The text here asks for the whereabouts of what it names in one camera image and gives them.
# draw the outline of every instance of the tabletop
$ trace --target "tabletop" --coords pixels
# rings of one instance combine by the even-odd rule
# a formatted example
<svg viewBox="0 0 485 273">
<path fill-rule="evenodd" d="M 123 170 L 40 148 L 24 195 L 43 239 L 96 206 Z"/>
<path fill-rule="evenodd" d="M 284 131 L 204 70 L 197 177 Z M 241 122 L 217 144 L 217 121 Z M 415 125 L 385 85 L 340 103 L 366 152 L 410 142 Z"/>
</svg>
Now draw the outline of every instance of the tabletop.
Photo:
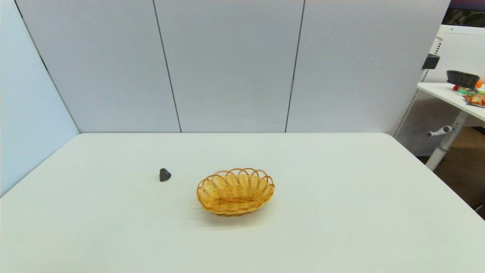
<svg viewBox="0 0 485 273">
<path fill-rule="evenodd" d="M 453 85 L 449 83 L 418 83 L 418 89 L 445 101 L 470 115 L 485 121 L 485 108 L 467 104 L 463 97 L 453 91 Z"/>
<path fill-rule="evenodd" d="M 269 203 L 201 207 L 199 181 L 248 167 Z M 485 221 L 385 134 L 81 134 L 0 202 L 2 273 L 485 268 Z"/>
</svg>

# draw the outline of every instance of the desk leg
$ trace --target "desk leg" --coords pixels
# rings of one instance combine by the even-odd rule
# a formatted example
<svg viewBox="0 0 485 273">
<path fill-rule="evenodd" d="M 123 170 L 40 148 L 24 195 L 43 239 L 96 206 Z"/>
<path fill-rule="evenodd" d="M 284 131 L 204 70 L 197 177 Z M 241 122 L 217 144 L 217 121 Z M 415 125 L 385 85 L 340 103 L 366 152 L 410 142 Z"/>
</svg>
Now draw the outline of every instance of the desk leg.
<svg viewBox="0 0 485 273">
<path fill-rule="evenodd" d="M 446 153 L 450 150 L 455 138 L 460 134 L 463 125 L 467 121 L 469 114 L 465 111 L 461 111 L 453 122 L 453 131 L 445 135 L 445 138 L 441 141 L 438 147 L 435 149 L 431 157 L 426 162 L 426 166 L 434 171 L 441 160 L 445 157 Z"/>
</svg>

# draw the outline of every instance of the oval basket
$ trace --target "oval basket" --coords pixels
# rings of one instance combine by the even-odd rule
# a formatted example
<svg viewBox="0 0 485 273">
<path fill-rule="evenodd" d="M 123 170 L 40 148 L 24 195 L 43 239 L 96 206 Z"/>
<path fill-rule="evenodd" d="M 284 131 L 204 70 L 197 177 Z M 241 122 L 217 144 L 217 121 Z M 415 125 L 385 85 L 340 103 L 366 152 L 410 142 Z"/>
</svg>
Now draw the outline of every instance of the oval basket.
<svg viewBox="0 0 485 273">
<path fill-rule="evenodd" d="M 273 179 L 251 168 L 218 171 L 200 181 L 197 198 L 204 209 L 224 216 L 253 212 L 275 191 Z"/>
</svg>

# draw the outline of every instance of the wooden floor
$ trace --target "wooden floor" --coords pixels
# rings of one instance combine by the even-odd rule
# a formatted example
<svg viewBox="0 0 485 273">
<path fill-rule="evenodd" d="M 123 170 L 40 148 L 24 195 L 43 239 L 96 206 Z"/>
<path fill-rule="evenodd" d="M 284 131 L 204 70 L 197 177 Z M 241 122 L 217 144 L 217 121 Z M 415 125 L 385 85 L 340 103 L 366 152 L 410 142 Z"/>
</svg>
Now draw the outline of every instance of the wooden floor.
<svg viewBox="0 0 485 273">
<path fill-rule="evenodd" d="M 485 200 L 485 135 L 464 128 L 435 173 L 470 206 Z M 485 220 L 485 207 L 478 214 Z"/>
</svg>

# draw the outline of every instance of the white wall panel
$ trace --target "white wall panel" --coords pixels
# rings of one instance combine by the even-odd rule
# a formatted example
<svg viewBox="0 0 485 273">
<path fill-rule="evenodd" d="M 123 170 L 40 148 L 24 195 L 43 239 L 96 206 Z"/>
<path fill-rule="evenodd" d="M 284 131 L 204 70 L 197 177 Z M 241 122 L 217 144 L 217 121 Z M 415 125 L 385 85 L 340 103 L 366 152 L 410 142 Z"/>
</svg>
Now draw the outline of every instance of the white wall panel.
<svg viewBox="0 0 485 273">
<path fill-rule="evenodd" d="M 288 132 L 387 132 L 449 0 L 307 0 Z"/>
<path fill-rule="evenodd" d="M 82 132 L 179 132 L 151 0 L 20 0 Z"/>
<path fill-rule="evenodd" d="M 1 196 L 79 132 L 14 0 L 0 10 Z"/>
<path fill-rule="evenodd" d="M 284 132 L 303 0 L 155 0 L 183 132 Z"/>
</svg>

